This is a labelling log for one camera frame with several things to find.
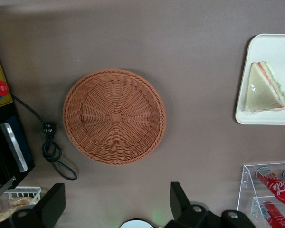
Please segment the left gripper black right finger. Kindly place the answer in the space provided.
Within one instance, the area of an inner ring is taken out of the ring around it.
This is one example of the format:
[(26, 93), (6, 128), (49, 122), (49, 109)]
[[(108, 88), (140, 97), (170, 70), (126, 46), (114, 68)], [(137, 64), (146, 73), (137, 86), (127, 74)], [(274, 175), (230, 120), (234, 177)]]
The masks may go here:
[(179, 182), (170, 183), (170, 209), (173, 219), (167, 228), (219, 228), (221, 217), (213, 214), (208, 206), (189, 201)]

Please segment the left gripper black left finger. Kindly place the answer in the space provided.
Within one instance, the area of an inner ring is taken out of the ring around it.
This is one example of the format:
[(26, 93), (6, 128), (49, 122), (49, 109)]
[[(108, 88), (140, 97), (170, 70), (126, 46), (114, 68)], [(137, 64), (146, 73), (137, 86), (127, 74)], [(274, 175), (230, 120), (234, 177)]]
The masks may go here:
[(17, 210), (9, 221), (13, 228), (53, 228), (65, 208), (65, 184), (56, 183), (36, 205)]

